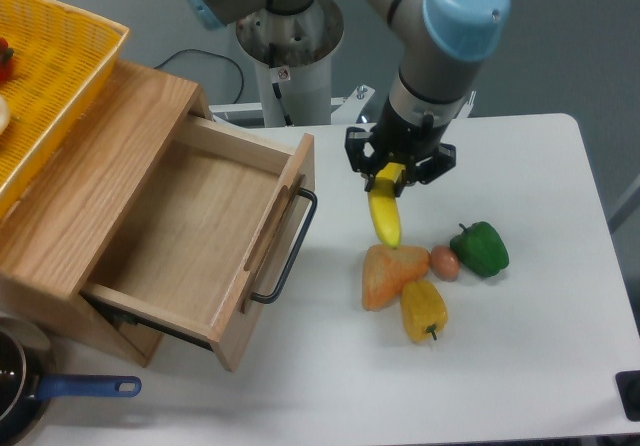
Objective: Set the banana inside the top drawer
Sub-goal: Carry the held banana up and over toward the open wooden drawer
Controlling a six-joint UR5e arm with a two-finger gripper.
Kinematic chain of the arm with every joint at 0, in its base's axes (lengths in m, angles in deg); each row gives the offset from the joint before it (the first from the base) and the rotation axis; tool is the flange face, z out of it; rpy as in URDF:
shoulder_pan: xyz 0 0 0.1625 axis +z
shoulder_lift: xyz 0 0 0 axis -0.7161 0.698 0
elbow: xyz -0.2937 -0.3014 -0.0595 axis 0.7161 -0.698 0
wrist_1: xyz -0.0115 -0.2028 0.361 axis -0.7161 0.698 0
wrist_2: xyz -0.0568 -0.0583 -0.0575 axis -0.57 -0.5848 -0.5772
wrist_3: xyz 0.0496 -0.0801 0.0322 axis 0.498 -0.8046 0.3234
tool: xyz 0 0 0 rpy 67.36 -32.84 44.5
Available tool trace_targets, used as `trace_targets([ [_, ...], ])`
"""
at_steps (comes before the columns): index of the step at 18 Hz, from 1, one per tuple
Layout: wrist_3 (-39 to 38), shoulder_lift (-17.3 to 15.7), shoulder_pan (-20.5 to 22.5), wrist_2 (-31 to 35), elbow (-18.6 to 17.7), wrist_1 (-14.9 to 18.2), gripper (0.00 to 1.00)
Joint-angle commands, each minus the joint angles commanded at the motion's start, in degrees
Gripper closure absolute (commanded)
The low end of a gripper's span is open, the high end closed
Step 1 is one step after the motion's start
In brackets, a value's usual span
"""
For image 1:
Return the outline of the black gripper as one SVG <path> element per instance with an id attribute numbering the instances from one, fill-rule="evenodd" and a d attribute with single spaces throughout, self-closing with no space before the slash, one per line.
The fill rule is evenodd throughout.
<path id="1" fill-rule="evenodd" d="M 419 125 L 403 119 L 387 99 L 370 131 L 355 126 L 346 129 L 344 147 L 352 171 L 365 180 L 365 191 L 372 190 L 376 174 L 388 163 L 403 165 L 394 184 L 394 195 L 400 197 L 406 187 L 430 184 L 456 166 L 456 147 L 440 144 L 443 132 L 434 126 L 430 114 L 423 115 Z M 366 145 L 373 149 L 370 155 Z"/>

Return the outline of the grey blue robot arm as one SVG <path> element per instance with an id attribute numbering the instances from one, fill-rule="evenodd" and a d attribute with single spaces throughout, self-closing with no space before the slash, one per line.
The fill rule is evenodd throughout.
<path id="1" fill-rule="evenodd" d="M 243 50 L 269 72 L 281 99 L 301 70 L 328 59 L 344 34 L 331 0 L 186 0 L 209 30 L 233 26 Z M 372 189 L 384 167 L 402 170 L 393 192 L 428 184 L 456 163 L 443 142 L 483 62 L 495 51 L 511 0 L 365 0 L 401 40 L 404 54 L 381 116 L 370 129 L 351 127 L 351 168 Z"/>

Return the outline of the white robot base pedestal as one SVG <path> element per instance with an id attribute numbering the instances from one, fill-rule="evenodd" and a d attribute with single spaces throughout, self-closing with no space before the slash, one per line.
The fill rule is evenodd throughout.
<path id="1" fill-rule="evenodd" d="M 332 56 L 343 35 L 333 0 L 313 0 L 295 15 L 263 9 L 236 23 L 238 43 L 255 68 L 265 126 L 330 122 Z"/>

